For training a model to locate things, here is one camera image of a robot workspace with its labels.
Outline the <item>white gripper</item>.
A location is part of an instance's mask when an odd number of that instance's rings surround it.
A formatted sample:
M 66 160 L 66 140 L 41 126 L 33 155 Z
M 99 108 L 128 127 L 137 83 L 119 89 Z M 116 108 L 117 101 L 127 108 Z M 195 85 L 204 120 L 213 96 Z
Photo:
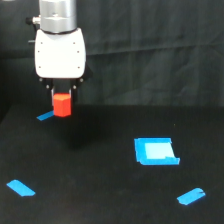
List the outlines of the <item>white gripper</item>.
M 39 29 L 35 39 L 35 70 L 39 81 L 50 89 L 54 106 L 54 80 L 60 84 L 69 81 L 72 104 L 78 99 L 78 86 L 84 81 L 86 48 L 82 30 L 67 34 L 48 34 Z

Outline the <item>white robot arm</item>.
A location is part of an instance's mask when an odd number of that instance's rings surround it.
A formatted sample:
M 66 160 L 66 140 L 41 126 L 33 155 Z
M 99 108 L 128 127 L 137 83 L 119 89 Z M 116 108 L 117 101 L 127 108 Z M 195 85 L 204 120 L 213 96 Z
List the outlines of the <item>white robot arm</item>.
M 86 47 L 77 26 L 76 0 L 39 0 L 39 15 L 28 17 L 32 25 L 35 71 L 51 96 L 65 88 L 70 102 L 77 100 L 78 87 L 86 79 Z

